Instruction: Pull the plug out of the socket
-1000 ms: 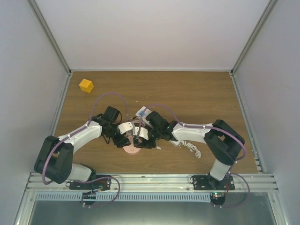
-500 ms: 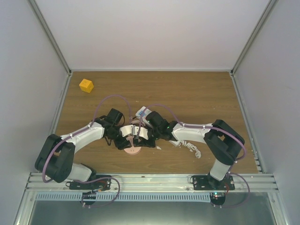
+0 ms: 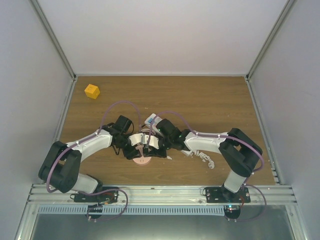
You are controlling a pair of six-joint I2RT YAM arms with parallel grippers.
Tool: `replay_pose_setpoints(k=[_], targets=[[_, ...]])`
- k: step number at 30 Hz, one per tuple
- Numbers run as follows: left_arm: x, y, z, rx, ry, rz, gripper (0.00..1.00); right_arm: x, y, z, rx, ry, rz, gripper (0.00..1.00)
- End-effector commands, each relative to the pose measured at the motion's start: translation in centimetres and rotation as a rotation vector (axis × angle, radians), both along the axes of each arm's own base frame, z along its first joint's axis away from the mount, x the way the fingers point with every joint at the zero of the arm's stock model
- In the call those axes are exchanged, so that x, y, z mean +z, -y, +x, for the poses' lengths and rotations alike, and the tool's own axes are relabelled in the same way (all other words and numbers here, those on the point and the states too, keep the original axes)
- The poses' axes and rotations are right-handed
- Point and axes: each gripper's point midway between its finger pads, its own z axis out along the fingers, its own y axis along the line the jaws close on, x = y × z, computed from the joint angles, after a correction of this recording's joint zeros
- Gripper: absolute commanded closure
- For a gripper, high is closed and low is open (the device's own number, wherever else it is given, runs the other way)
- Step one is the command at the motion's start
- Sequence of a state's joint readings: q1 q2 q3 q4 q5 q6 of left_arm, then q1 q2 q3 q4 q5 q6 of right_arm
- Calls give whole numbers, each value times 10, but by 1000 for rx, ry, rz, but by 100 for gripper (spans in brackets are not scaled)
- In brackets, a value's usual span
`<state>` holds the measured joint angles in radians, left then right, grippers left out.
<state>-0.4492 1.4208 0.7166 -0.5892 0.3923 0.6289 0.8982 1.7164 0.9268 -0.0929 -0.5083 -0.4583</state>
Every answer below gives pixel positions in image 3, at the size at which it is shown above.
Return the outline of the pink round power socket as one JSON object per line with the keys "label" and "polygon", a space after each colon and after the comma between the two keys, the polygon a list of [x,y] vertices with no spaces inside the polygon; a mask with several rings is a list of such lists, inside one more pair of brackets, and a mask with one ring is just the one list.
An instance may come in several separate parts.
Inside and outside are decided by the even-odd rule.
{"label": "pink round power socket", "polygon": [[133,162],[136,163],[139,166],[145,166],[151,161],[151,157],[137,157],[133,159]]}

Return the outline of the yellow cube socket adapter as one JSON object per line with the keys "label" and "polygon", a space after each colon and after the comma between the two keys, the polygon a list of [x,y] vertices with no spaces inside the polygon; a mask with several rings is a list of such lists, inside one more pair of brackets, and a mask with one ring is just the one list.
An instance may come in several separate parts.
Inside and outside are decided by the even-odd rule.
{"label": "yellow cube socket adapter", "polygon": [[85,95],[90,98],[90,99],[97,99],[97,97],[100,95],[100,89],[98,86],[89,84],[85,89],[84,89]]}

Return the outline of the white power strip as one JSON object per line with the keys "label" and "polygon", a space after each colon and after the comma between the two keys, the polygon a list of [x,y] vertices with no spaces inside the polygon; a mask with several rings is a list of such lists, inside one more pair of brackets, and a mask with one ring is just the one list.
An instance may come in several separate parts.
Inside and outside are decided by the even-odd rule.
{"label": "white power strip", "polygon": [[155,113],[152,113],[145,121],[144,121],[144,124],[146,127],[150,128],[151,126],[151,123],[153,122],[152,124],[152,129],[154,131],[157,131],[158,128],[157,128],[157,124],[160,123],[163,119],[159,116],[157,116]]}

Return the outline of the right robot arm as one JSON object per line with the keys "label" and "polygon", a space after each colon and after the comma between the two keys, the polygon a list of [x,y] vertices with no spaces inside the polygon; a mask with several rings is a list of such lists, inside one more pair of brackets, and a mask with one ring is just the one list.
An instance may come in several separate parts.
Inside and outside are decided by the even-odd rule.
{"label": "right robot arm", "polygon": [[203,151],[222,155],[230,167],[221,187],[221,196],[228,203],[239,197],[243,184],[264,166],[262,149],[238,128],[223,133],[205,133],[190,129],[181,131],[168,119],[162,119],[155,114],[150,115],[144,123],[155,132],[147,142],[154,143],[152,137],[156,137],[161,153],[175,149],[186,155],[203,155]]}

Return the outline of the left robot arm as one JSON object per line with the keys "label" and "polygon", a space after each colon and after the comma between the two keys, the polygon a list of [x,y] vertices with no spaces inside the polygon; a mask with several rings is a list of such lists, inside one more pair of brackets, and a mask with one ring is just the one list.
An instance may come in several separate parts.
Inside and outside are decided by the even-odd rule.
{"label": "left robot arm", "polygon": [[79,140],[68,143],[54,142],[38,172],[38,177],[46,182],[47,191],[67,193],[73,190],[85,193],[92,202],[101,200],[103,189],[99,187],[99,180],[81,174],[81,162],[109,147],[114,150],[130,149],[130,127],[134,127],[133,122],[120,115],[115,123],[103,125]]}

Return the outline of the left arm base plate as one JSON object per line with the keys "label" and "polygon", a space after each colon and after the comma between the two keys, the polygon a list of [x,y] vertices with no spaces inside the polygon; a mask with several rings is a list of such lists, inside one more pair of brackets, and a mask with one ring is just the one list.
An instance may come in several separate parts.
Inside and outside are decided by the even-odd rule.
{"label": "left arm base plate", "polygon": [[75,203],[96,203],[96,204],[113,204],[118,202],[119,188],[116,186],[103,186],[96,192],[109,190],[99,195],[85,195],[82,193],[73,193],[70,199]]}

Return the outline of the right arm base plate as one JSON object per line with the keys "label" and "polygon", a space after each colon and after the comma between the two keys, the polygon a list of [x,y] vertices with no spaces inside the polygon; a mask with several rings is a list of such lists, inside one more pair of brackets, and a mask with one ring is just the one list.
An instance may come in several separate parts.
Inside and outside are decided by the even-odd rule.
{"label": "right arm base plate", "polygon": [[203,189],[202,194],[207,203],[250,203],[251,198],[247,187],[240,188],[236,193],[227,190],[224,186],[207,186]]}

